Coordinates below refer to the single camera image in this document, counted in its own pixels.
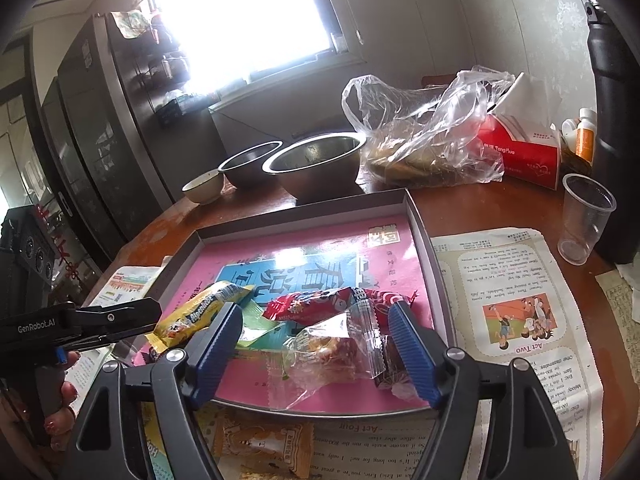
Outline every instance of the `wooden table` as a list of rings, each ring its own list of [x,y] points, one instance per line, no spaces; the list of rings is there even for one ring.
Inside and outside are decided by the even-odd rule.
[[[367,173],[360,175],[358,184],[367,192],[383,189]],[[581,267],[558,255],[562,192],[505,177],[503,182],[490,184],[416,189],[411,195],[432,237],[500,227],[533,228],[544,235],[580,308],[604,385],[602,471],[607,471],[636,426],[638,387],[609,303],[594,278],[612,267],[595,253]],[[294,198],[276,183],[249,191],[235,190],[227,183],[222,197],[206,206],[184,198],[120,250],[87,303],[119,267],[159,266],[164,256],[174,254],[198,228],[294,206]]]

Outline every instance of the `black water bottle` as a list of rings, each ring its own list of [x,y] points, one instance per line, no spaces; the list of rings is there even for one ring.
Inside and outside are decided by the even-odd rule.
[[[598,104],[591,177],[618,204],[595,249],[609,262],[626,264],[640,246],[640,66],[597,1],[584,7]]]

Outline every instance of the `white bottle cap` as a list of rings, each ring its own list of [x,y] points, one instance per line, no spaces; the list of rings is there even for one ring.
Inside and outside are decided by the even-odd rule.
[[[564,136],[569,135],[572,131],[574,131],[578,127],[578,121],[575,119],[566,119],[564,123],[562,123],[562,134]]]
[[[598,114],[590,108],[580,108],[580,120],[587,119],[593,124],[598,124]]]

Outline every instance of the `bright window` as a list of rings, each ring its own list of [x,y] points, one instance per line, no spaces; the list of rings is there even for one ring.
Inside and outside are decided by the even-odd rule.
[[[190,90],[212,92],[252,74],[335,51],[314,0],[155,0],[191,65]]]

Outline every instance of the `stainless steel bowl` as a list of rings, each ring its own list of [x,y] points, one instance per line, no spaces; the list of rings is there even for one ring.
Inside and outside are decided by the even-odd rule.
[[[343,196],[360,169],[364,134],[324,134],[301,140],[271,155],[262,165],[280,185],[302,202]]]
[[[224,173],[229,182],[236,187],[247,189],[258,186],[272,178],[269,173],[262,170],[264,159],[279,150],[281,146],[281,140],[272,140],[236,153],[220,164],[218,171]]]

